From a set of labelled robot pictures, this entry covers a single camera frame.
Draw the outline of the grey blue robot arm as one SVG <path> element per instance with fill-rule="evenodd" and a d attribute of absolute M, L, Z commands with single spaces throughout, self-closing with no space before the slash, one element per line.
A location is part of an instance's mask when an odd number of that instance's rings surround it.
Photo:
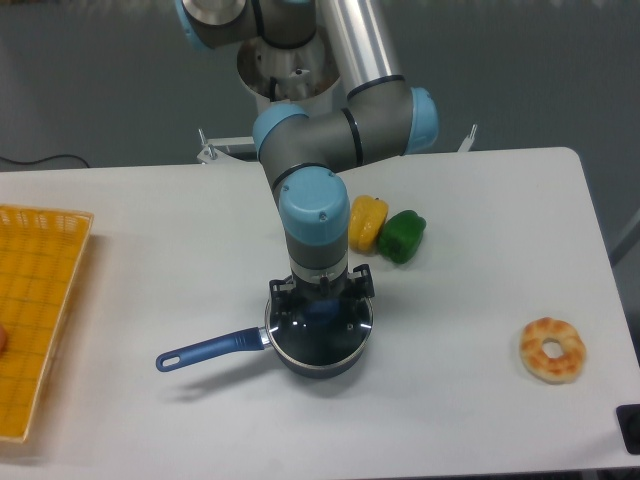
<path fill-rule="evenodd" d="M 407 84 L 376 1 L 180 1 L 176 8 L 208 48 L 255 45 L 270 106 L 252 137 L 284 227 L 293 289 L 309 300 L 338 298 L 350 285 L 340 173 L 426 151 L 439 132 L 431 95 Z M 312 116 L 287 88 L 328 68 L 347 105 Z"/>

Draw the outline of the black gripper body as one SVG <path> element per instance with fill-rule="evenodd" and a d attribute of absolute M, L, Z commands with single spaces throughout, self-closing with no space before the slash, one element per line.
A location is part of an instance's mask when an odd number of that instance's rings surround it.
<path fill-rule="evenodd" d="M 341 274 L 333 280 L 322 281 L 319 284 L 308 283 L 295 275 L 290 275 L 287 283 L 293 286 L 291 297 L 287 302 L 287 308 L 292 313 L 308 309 L 333 311 L 338 304 L 346 306 L 357 301 L 347 274 Z"/>

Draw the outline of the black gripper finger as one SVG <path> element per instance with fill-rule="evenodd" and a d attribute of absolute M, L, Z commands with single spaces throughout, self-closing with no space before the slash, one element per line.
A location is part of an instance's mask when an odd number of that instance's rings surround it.
<path fill-rule="evenodd" d="M 269 281 L 269 318 L 281 318 L 292 311 L 295 282 L 292 278 Z"/>
<path fill-rule="evenodd" d="M 373 277 L 368 264 L 361 264 L 348 274 L 348 295 L 356 299 L 375 297 Z"/>

